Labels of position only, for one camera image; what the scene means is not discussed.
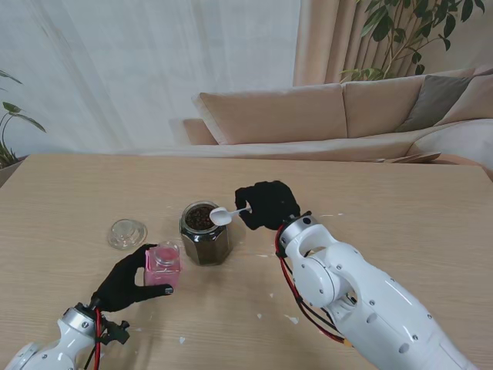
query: cable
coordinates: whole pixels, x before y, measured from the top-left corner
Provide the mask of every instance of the cable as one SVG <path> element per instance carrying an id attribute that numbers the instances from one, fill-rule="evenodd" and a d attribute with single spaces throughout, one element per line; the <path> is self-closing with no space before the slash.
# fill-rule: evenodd
<path id="1" fill-rule="evenodd" d="M 334 341 L 337 341 L 338 343 L 344 343 L 345 339 L 343 337 L 340 337 L 338 335 L 334 335 L 334 334 L 330 333 L 328 330 L 326 330 L 325 328 L 323 328 L 322 326 L 320 326 L 318 323 L 316 323 L 315 320 L 305 311 L 305 308 L 306 308 L 312 315 L 314 315 L 316 318 L 318 318 L 319 320 L 321 320 L 325 325 L 327 325 L 328 327 L 330 327 L 333 330 L 337 331 L 337 328 L 335 327 L 334 322 L 332 321 L 332 318 L 330 317 L 328 311 L 325 310 L 324 308 L 322 308 L 322 311 L 327 315 L 327 317 L 329 318 L 329 320 L 331 322 L 328 322 L 327 320 L 325 320 L 324 318 L 322 318 L 321 316 L 319 316 L 319 314 L 317 314 L 314 310 L 312 310 L 310 307 L 307 306 L 307 304 L 303 301 L 303 298 L 300 296 L 300 293 L 296 289 L 296 286 L 291 281 L 290 275 L 293 275 L 293 272 L 290 269 L 289 265 L 287 264 L 285 258 L 281 257 L 280 249 L 279 249 L 279 236 L 280 236 L 280 233 L 282 232 L 282 230 L 283 230 L 283 226 L 281 226 L 279 228 L 279 230 L 277 230 L 276 239 L 274 241 L 274 245 L 275 245 L 275 248 L 276 248 L 276 255 L 279 257 L 280 267 L 281 267 L 281 270 L 283 272 L 284 278 L 286 279 L 286 282 L 287 282 L 288 286 L 290 287 L 291 293 L 293 294 L 294 299 L 295 299 L 298 307 L 300 308 L 300 310 L 303 313 L 303 315 L 312 324 L 314 324 L 318 328 L 318 330 L 320 330 L 320 332 L 322 332 L 323 334 L 325 334 L 330 339 L 333 339 Z"/>
<path id="2" fill-rule="evenodd" d="M 89 355 L 89 358 L 87 359 L 86 365 L 84 366 L 84 370 L 87 370 L 89 368 L 89 364 L 91 363 L 94 352 L 96 352 L 96 345 L 92 347 L 91 355 Z"/>
<path id="3" fill-rule="evenodd" d="M 99 361 L 101 360 L 101 342 L 99 338 L 101 337 L 101 311 L 96 308 L 96 356 L 94 357 L 94 370 L 99 370 Z"/>

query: spoon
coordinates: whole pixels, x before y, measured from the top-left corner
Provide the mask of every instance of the spoon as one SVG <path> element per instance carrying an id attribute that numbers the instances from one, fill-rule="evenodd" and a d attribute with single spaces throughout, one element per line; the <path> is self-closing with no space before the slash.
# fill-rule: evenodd
<path id="1" fill-rule="evenodd" d="M 209 218 L 217 226 L 224 226 L 230 224 L 233 220 L 233 216 L 236 216 L 239 212 L 244 210 L 251 210 L 251 208 L 243 208 L 241 210 L 235 210 L 234 212 L 228 212 L 225 207 L 218 207 L 210 211 Z"/>

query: pink container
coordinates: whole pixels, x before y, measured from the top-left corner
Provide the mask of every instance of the pink container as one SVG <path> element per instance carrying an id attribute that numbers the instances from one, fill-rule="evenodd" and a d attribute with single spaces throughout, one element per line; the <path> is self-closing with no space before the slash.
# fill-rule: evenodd
<path id="1" fill-rule="evenodd" d="M 144 285 L 169 284 L 176 289 L 181 270 L 178 246 L 169 241 L 162 242 L 146 251 Z"/>

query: black glove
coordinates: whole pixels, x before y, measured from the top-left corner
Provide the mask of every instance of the black glove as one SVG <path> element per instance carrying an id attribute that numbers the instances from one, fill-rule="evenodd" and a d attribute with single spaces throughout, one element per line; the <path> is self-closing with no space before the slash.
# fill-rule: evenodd
<path id="1" fill-rule="evenodd" d="M 290 216 L 300 216 L 300 206 L 296 203 L 291 189 L 280 181 L 256 183 L 252 187 L 242 187 L 235 193 L 236 208 L 247 206 L 251 212 L 240 212 L 240 217 L 252 230 L 261 226 L 277 230 Z"/>
<path id="2" fill-rule="evenodd" d="M 156 244 L 144 244 L 118 262 L 92 294 L 92 304 L 101 311 L 116 312 L 136 302 L 172 294 L 173 287 L 169 284 L 138 287 L 135 283 L 137 270 L 146 264 L 146 251 L 155 246 Z"/>

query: wooden table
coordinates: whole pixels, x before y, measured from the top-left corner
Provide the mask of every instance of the wooden table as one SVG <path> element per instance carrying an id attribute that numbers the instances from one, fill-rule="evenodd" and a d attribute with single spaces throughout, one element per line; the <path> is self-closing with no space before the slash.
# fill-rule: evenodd
<path id="1" fill-rule="evenodd" d="M 149 242 L 181 244 L 188 204 L 233 209 L 236 188 L 275 179 L 413 292 L 476 365 L 492 367 L 493 185 L 480 168 L 38 155 L 0 189 L 0 368 L 27 342 L 57 339 L 56 319 L 126 255 L 106 244 L 115 220 L 141 220 Z M 129 321 L 131 338 L 104 349 L 103 369 L 372 368 L 302 318 L 272 231 L 235 223 L 231 234 L 224 265 L 197 267 L 183 254 L 173 296 L 109 316 Z"/>

